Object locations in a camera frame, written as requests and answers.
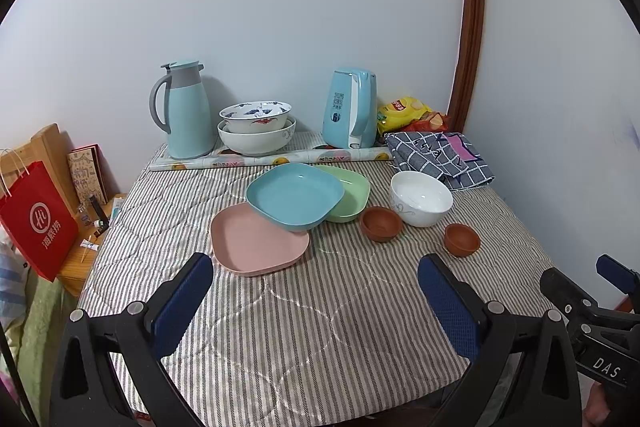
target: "wooden door frame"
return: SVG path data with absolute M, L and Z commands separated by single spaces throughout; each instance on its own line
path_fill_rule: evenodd
M 458 63 L 447 111 L 452 131 L 462 132 L 465 128 L 478 72 L 483 25 L 484 0 L 463 0 Z

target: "shopping bag logo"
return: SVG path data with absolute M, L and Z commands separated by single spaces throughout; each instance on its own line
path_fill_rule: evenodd
M 36 203 L 30 212 L 31 228 L 37 233 L 47 233 L 51 226 L 51 212 L 44 203 Z

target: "black cable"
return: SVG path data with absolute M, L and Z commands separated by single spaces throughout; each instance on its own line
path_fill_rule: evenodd
M 20 399 L 20 403 L 24 407 L 24 411 L 27 415 L 27 418 L 33 425 L 33 427 L 39 427 L 38 420 L 33 413 L 33 409 L 31 408 L 31 404 L 29 403 L 29 398 L 24 390 L 24 386 L 22 385 L 22 380 L 20 380 L 20 375 L 18 374 L 18 368 L 15 365 L 14 356 L 11 354 L 11 349 L 9 349 L 9 343 L 6 341 L 6 337 L 4 336 L 4 330 L 0 327 L 0 353 L 4 357 L 4 361 L 6 362 L 6 367 L 9 369 L 9 376 L 14 381 L 15 391 L 18 393 L 18 398 Z

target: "red snack bag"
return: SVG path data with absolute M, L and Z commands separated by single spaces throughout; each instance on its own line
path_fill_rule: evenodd
M 449 117 L 446 114 L 433 111 L 396 132 L 440 132 L 447 130 L 449 130 Z

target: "stacked bowls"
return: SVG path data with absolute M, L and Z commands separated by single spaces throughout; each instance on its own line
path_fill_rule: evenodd
M 284 102 L 243 102 L 220 111 L 218 133 L 232 151 L 265 156 L 282 149 L 293 138 L 296 120 Z

